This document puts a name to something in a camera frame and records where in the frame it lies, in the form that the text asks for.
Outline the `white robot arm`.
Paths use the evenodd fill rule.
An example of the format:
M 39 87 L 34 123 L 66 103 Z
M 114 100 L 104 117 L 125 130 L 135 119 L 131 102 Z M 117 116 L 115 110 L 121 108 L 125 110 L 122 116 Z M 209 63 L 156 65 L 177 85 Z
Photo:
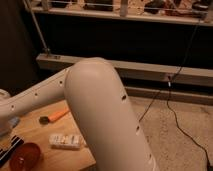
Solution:
M 64 99 L 99 171 L 160 171 L 115 68 L 86 58 L 0 100 L 0 138 L 16 116 Z

